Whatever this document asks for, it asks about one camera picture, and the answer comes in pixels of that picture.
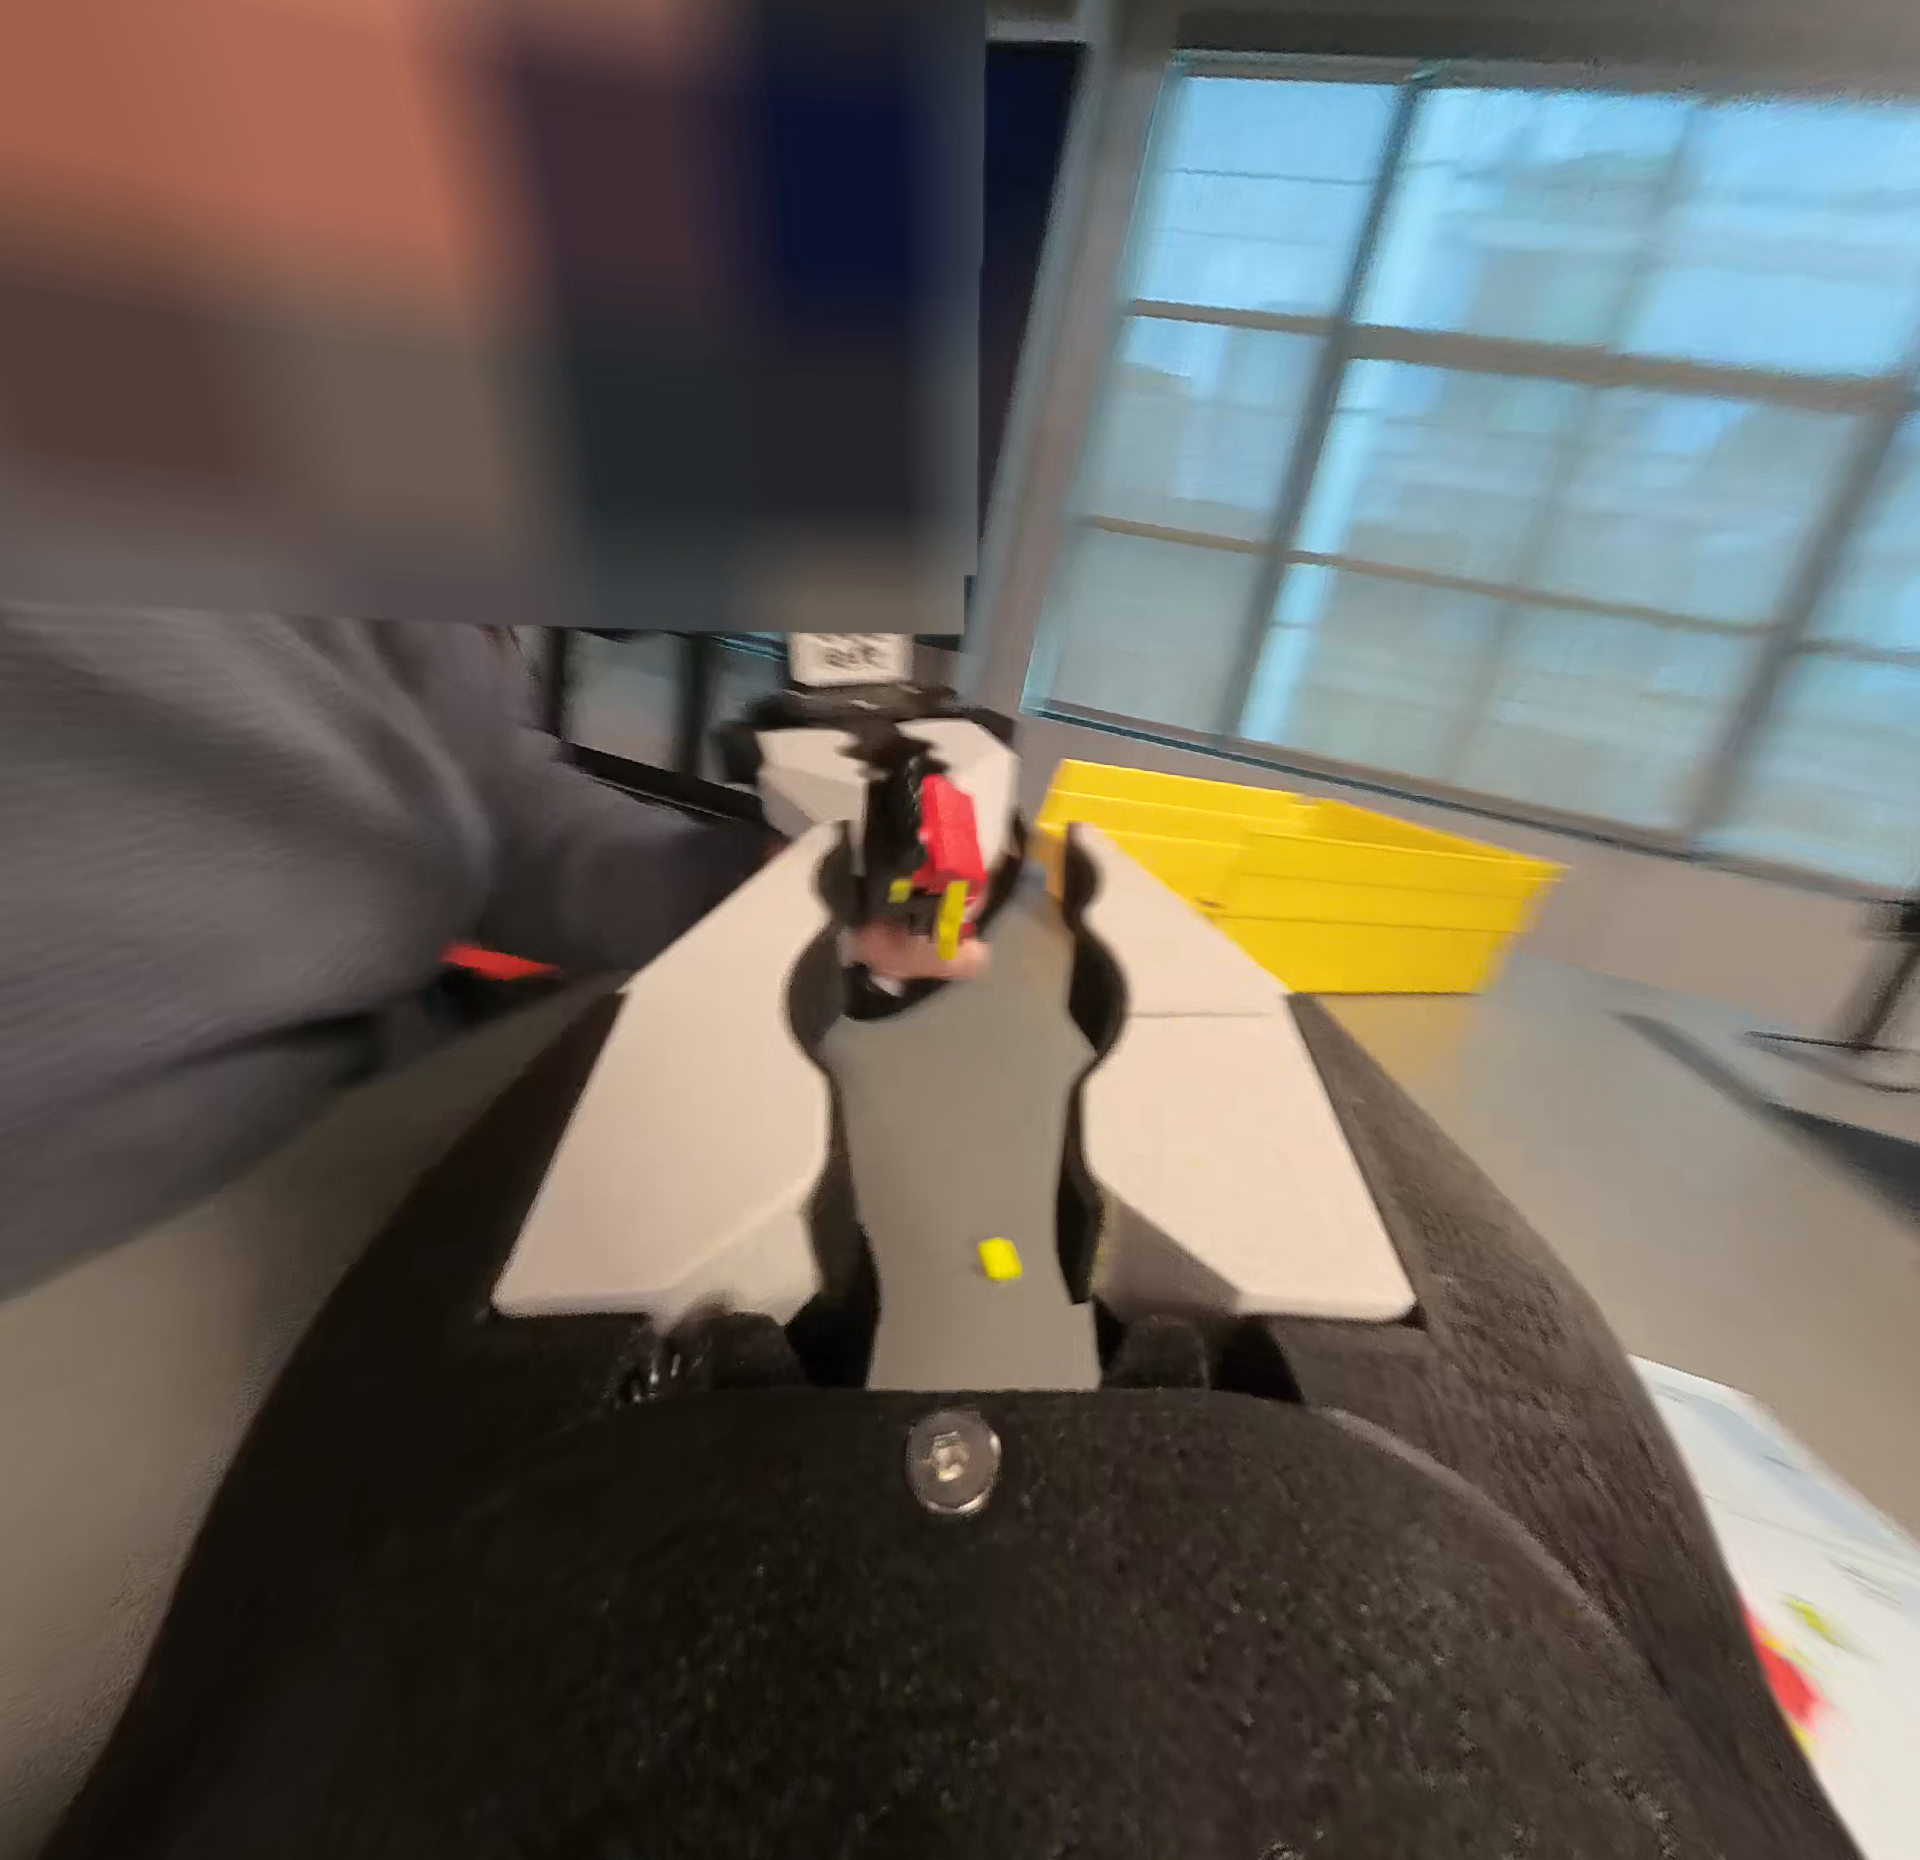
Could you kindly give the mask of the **person's left hand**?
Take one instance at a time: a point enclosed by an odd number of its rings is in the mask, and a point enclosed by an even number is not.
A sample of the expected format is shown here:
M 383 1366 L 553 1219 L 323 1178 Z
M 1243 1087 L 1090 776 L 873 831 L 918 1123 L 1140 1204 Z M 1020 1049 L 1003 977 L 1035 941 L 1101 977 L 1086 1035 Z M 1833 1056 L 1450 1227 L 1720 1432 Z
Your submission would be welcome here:
M 864 968 L 880 986 L 961 984 L 986 973 L 994 948 L 961 941 L 952 958 L 928 936 L 892 935 L 882 922 L 844 936 L 844 963 Z

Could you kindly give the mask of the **lego instruction booklet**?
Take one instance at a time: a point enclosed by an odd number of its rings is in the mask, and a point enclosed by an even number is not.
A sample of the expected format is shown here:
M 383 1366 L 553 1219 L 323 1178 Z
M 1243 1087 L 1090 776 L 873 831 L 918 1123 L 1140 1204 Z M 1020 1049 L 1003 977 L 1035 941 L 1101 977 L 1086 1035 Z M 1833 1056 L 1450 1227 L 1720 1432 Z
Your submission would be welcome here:
M 1767 1681 L 1863 1856 L 1917 1856 L 1917 1541 L 1758 1399 L 1635 1359 Z

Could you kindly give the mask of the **yellow plastic bin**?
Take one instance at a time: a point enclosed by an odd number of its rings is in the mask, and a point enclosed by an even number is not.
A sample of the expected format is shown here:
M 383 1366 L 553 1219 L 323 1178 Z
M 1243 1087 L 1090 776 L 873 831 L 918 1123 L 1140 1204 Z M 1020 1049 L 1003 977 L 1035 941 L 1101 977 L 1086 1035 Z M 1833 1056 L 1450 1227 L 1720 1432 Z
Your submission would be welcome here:
M 1065 758 L 1031 822 L 1054 894 L 1071 825 L 1108 835 L 1277 979 L 1318 996 L 1474 996 L 1564 878 L 1338 800 Z

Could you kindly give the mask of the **black pole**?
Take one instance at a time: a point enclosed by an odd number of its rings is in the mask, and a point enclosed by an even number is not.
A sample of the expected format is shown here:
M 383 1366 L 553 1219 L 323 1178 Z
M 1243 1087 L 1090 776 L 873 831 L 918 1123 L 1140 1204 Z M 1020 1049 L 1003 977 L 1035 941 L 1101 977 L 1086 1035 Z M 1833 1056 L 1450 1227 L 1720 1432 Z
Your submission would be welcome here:
M 1876 941 L 1880 958 L 1871 963 L 1863 992 L 1837 1035 L 1845 1056 L 1891 1051 L 1887 1035 L 1909 984 L 1917 984 L 1917 887 L 1876 912 L 1871 941 Z

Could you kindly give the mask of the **person's torso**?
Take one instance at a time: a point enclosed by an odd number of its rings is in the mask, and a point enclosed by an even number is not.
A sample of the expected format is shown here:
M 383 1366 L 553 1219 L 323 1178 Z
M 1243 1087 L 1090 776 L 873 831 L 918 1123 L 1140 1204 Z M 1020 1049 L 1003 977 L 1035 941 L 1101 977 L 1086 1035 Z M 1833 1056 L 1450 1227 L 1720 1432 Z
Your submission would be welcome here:
M 3 1288 L 377 1071 L 499 861 L 487 628 L 3 606 Z

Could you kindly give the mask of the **red yellow lego body assembly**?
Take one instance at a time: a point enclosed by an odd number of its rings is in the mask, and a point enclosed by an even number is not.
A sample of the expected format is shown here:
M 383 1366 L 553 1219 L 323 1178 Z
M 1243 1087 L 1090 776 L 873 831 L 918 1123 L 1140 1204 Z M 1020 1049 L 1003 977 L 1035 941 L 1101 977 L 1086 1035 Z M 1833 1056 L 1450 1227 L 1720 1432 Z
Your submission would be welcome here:
M 911 742 L 871 769 L 860 815 L 855 922 L 900 930 L 952 968 L 992 901 L 974 796 Z

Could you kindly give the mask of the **person's left forearm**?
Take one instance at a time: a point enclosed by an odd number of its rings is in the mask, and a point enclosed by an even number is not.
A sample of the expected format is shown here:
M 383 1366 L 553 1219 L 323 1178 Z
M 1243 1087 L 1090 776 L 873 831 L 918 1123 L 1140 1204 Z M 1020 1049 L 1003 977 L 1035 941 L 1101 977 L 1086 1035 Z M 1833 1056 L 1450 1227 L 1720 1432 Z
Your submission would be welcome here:
M 631 800 L 505 730 L 470 757 L 489 870 L 459 943 L 571 973 L 638 972 L 744 887 L 762 822 Z

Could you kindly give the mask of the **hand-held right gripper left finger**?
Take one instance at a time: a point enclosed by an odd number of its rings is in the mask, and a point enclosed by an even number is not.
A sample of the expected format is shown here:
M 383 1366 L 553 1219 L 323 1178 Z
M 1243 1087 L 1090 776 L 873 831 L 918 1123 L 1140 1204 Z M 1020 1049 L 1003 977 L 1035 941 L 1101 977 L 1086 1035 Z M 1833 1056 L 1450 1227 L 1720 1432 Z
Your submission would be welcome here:
M 807 831 L 617 992 L 612 1031 L 495 1282 L 508 1319 L 739 1314 L 873 1349 L 844 1097 L 844 822 Z

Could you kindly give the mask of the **window with blinds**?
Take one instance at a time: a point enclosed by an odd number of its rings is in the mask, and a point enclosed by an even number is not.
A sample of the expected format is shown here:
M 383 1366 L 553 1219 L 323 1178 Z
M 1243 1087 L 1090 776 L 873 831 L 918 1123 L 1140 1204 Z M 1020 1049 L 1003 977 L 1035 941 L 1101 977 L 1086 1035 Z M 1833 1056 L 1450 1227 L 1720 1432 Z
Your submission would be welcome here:
M 1181 53 L 1024 703 L 1917 879 L 1917 99 Z

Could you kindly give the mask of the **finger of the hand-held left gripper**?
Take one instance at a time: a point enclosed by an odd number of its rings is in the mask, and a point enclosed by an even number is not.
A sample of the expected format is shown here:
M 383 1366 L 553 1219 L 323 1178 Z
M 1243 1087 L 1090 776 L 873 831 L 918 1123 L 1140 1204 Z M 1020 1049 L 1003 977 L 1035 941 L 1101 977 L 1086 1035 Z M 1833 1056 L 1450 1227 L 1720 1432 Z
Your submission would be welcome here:
M 757 793 L 773 831 L 864 825 L 871 769 L 845 730 L 762 730 Z
M 974 834 L 986 878 L 994 879 L 1015 845 L 1020 763 L 1011 742 L 992 725 L 963 714 L 911 720 L 900 737 L 923 742 L 923 765 L 943 776 L 974 803 Z

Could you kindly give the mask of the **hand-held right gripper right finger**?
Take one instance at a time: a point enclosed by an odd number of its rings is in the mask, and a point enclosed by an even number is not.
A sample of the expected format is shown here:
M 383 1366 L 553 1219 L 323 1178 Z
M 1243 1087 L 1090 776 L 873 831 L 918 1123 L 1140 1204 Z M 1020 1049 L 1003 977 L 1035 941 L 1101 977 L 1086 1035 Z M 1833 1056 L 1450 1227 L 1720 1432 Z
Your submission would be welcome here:
M 1291 993 L 1111 834 L 1069 822 L 1069 1295 L 1147 1315 L 1402 1325 L 1416 1292 Z

